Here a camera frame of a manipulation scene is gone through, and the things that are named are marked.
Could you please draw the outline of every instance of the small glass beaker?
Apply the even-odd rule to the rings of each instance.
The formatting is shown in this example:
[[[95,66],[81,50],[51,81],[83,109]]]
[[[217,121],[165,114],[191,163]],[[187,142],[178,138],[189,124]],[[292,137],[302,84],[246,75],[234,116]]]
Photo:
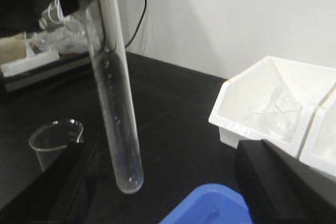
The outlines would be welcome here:
[[[275,114],[279,113],[278,108],[273,104],[270,105],[269,102],[266,101],[258,101],[257,103],[250,105],[248,108],[248,127],[256,131],[269,134],[272,126],[272,119]]]
[[[302,104],[296,100],[285,98],[275,103],[279,113],[272,119],[271,132],[281,137],[284,141],[290,142],[299,124]]]
[[[83,143],[83,125],[74,119],[63,119],[45,124],[29,138],[42,171],[45,171],[70,142]]]

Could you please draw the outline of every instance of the white wall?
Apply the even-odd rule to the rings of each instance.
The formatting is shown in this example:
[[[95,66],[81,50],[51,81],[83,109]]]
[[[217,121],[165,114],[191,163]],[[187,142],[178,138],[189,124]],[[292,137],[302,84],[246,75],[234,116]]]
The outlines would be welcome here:
[[[266,55],[336,67],[336,0],[149,0],[129,51],[230,78]],[[143,0],[119,0],[125,42]]]

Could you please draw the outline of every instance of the blue plastic container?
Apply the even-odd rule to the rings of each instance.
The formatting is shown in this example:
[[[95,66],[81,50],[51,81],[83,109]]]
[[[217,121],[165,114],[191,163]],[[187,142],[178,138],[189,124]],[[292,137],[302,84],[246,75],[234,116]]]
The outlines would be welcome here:
[[[243,197],[206,184],[192,191],[160,224],[253,224]]]

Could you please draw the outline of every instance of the glass test tube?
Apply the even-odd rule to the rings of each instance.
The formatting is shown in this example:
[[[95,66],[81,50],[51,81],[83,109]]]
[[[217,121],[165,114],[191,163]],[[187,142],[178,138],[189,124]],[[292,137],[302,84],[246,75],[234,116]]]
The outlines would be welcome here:
[[[143,169],[117,0],[79,0],[114,175],[125,194],[138,191]]]

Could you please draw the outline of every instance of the white plastic tray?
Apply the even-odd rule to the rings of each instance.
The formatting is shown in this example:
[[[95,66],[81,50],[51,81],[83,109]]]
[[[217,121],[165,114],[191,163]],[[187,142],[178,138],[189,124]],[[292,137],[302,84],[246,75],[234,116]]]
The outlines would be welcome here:
[[[316,112],[300,161],[336,180],[336,91]]]
[[[219,127],[223,143],[236,148],[239,140],[266,138],[288,154],[298,157],[316,107],[336,84],[336,69],[267,56],[224,82],[209,122]],[[248,107],[268,101],[276,87],[286,97],[302,103],[299,124],[292,139],[281,139],[246,125]]]

